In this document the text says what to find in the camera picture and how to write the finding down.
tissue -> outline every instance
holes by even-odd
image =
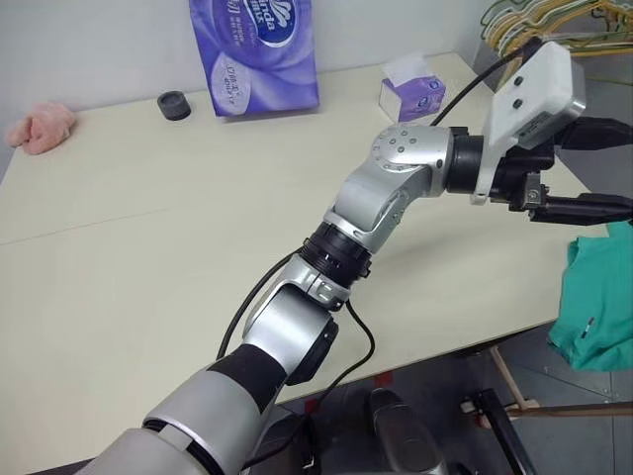
[[[218,116],[318,106],[310,0],[190,0]]]
[[[422,53],[383,66],[380,106],[394,122],[410,122],[439,111],[446,86],[430,70]]]

pink towel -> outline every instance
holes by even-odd
[[[38,104],[5,135],[9,146],[22,146],[29,155],[55,148],[70,136],[75,115],[61,104]]]

table surface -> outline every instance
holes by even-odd
[[[430,65],[449,99],[474,77],[454,53]],[[207,92],[176,123],[153,100],[86,111],[58,148],[16,151],[0,188],[2,473],[94,456],[213,360],[247,291],[316,228],[389,124],[381,78],[323,74],[318,113],[281,118],[219,120]],[[480,132],[491,97],[478,86],[444,125]],[[561,164],[545,181],[585,191]],[[566,244],[602,233],[463,195],[417,201],[354,286],[377,350],[348,380],[555,319]],[[281,400],[323,389],[367,350],[335,317],[321,370]]]

black cable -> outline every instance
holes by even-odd
[[[248,308],[250,303],[255,299],[259,291],[264,287],[264,285],[266,285],[266,282],[268,282],[271,279],[271,277],[277,273],[279,269],[281,269],[284,265],[288,263],[288,261],[293,256],[293,254],[300,252],[302,248],[303,247],[299,247],[298,249],[293,250],[290,254],[282,258],[275,265],[273,265],[268,270],[268,272],[266,272],[264,276],[261,279],[259,279],[259,281],[252,288],[252,290],[248,293],[244,301],[241,303],[241,305],[237,309],[237,312],[235,312],[235,315],[233,316],[232,320],[228,324],[228,328],[226,329],[225,336],[222,338],[222,343],[220,343],[220,349],[218,350],[218,356],[216,357],[216,359],[221,359],[225,357],[226,349],[228,348],[228,344],[230,343],[230,338],[232,337],[233,332],[235,331],[235,328],[237,327],[237,324],[239,324],[239,321],[241,320],[241,317],[244,315],[244,312],[246,312],[246,309]]]
[[[246,463],[244,463],[244,466],[241,468],[242,470],[252,467],[253,465],[257,465],[258,463],[261,463],[264,460],[267,460],[270,457],[273,457],[277,455],[278,453],[283,452],[286,448],[288,448],[288,446],[292,443],[293,439],[297,436],[299,431],[302,429],[302,427],[308,420],[308,417],[318,409],[318,407],[323,402],[323,400],[327,396],[329,396],[329,394],[333,391],[333,389],[336,386],[338,386],[338,383],[340,383],[349,373],[358,369],[367,361],[369,361],[369,358],[371,358],[372,355],[374,354],[374,350],[376,349],[376,341],[374,340],[374,336],[372,335],[371,331],[360,319],[360,317],[358,316],[358,314],[352,307],[352,303],[349,300],[345,303],[345,307],[347,308],[347,311],[349,312],[349,314],[352,316],[352,319],[354,319],[354,321],[358,324],[358,326],[365,333],[365,335],[367,335],[367,338],[369,339],[369,351],[367,351],[367,354],[363,358],[361,358],[356,363],[352,364],[349,368],[347,368],[345,371],[340,373],[340,375],[334,381],[332,381],[332,383],[329,386],[327,386],[327,389],[325,389],[325,391],[323,391],[323,393],[318,397],[318,399],[316,399],[315,404],[310,408],[310,410],[307,411],[300,418],[299,422],[297,423],[297,426],[295,427],[293,432],[290,434],[290,436],[286,439],[286,441],[284,441],[284,443],[279,445],[277,448],[273,448],[272,450],[269,450],[268,452],[263,453],[262,455],[257,455],[256,457],[246,460]]]
[[[482,72],[480,75],[478,75],[475,79],[473,79],[470,82],[470,84],[468,86],[466,86],[464,89],[462,89],[460,91],[460,93],[457,96],[455,96],[455,99],[453,99],[448,104],[448,106],[446,106],[444,108],[444,110],[442,112],[439,113],[439,115],[433,120],[433,122],[431,122],[431,126],[437,126],[440,122],[442,122],[442,119],[444,119],[448,115],[448,113],[451,112],[451,110],[453,110],[453,108],[462,99],[464,99],[464,97],[469,92],[471,92],[473,89],[475,89],[475,87],[477,87],[480,82],[482,82],[484,79],[486,79],[488,76],[490,76],[493,72],[495,72],[500,67],[504,66],[505,64],[508,64],[509,62],[511,62],[516,57],[519,57],[520,55],[522,55],[527,49],[534,48],[535,43],[536,43],[536,41],[528,41],[523,46],[515,49],[513,52],[511,52],[509,54],[506,54],[499,61],[497,61],[495,64],[493,64],[488,69],[486,69],[484,72]]]

tissue package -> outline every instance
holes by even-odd
[[[310,0],[190,0],[218,116],[318,105]]]

